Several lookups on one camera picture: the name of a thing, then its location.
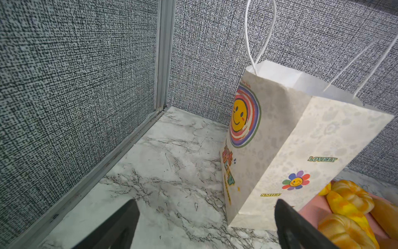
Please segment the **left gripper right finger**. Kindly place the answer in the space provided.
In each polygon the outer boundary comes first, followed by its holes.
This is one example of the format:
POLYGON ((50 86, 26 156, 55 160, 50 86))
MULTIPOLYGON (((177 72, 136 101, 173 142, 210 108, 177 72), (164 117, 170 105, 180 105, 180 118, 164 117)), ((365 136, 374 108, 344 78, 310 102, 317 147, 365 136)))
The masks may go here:
POLYGON ((282 249, 337 248, 283 199, 277 200, 274 217, 282 249))

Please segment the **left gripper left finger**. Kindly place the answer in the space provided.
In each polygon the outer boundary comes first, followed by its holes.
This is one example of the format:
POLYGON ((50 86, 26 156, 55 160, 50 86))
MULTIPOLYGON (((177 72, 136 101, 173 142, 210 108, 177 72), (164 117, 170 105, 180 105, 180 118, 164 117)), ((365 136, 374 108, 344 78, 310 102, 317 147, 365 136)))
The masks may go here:
POLYGON ((137 203, 134 199, 130 199, 74 248, 129 249, 139 217, 137 203))

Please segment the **small yellow fake croissant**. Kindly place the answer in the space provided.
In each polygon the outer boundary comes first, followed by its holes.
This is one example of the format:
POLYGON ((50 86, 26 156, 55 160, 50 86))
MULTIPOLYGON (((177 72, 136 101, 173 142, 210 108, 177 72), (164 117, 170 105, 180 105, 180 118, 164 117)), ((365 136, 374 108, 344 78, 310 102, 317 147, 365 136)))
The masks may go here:
POLYGON ((374 245, 376 249, 379 249, 379 244, 376 241, 376 237, 367 218, 354 204, 334 191, 331 191, 326 196, 326 199, 334 214, 342 215, 355 222, 361 228, 361 231, 366 234, 366 237, 372 241, 372 245, 374 245))

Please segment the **small yellow striped fake bread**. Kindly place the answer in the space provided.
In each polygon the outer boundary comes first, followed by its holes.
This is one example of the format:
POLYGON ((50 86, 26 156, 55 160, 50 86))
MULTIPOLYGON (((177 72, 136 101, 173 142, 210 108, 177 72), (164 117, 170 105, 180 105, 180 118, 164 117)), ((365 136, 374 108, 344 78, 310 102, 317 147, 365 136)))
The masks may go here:
POLYGON ((318 223, 318 230, 339 249, 378 249, 355 221, 340 214, 326 216, 318 223))

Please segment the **round brown fake bun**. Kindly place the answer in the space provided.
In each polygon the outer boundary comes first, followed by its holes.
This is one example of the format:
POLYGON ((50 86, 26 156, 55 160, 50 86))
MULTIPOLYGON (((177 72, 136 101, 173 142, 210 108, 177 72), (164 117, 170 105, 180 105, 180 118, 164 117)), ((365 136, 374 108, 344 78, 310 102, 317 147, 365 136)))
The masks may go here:
POLYGON ((381 199, 373 199, 373 218, 392 239, 398 239, 398 207, 381 199))

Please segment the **white printed paper bag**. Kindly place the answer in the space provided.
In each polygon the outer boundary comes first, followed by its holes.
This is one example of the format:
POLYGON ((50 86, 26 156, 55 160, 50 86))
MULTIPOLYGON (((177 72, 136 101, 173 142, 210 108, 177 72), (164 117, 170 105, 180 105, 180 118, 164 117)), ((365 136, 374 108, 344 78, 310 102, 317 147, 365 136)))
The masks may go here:
POLYGON ((276 230, 275 206, 299 211, 393 115, 310 74, 251 59, 220 150, 228 226, 276 230))

